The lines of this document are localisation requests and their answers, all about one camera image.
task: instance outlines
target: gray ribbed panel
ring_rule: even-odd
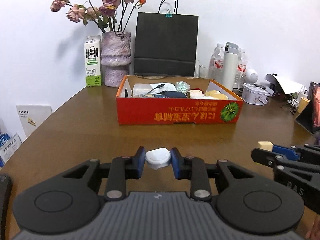
[[[57,236],[20,232],[14,240],[301,240],[293,232],[279,236],[248,235],[225,225],[208,203],[185,192],[131,192],[108,202],[85,227]]]

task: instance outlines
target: metal screw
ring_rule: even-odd
[[[107,192],[107,197],[108,198],[121,198],[122,192],[119,190],[110,190]]]
[[[194,195],[199,198],[205,198],[210,196],[210,192],[205,189],[198,189],[194,192]]]

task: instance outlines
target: green plant graphic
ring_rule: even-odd
[[[220,118],[225,122],[230,122],[237,116],[240,107],[236,102],[227,104],[220,112]]]

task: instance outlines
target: green label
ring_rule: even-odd
[[[87,82],[87,87],[91,86],[101,86],[101,76],[88,76],[85,77]]]

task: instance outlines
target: brown table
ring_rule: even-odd
[[[116,91],[105,86],[81,90],[31,134],[2,169],[1,173],[13,179],[6,239],[19,232],[11,211],[18,193],[91,158],[106,163],[116,156],[134,155],[139,146],[147,150],[177,147],[183,156],[198,156],[207,163],[228,159],[271,179],[271,168],[251,160],[258,141],[283,146],[313,141],[294,122],[285,104],[276,101],[267,106],[244,103],[237,124],[119,126]],[[213,180],[211,186],[217,193]],[[145,166],[142,179],[127,181],[127,189],[188,191],[189,181],[175,180],[170,166],[158,171]],[[314,212],[305,208],[297,229],[300,235],[304,236],[314,217]]]

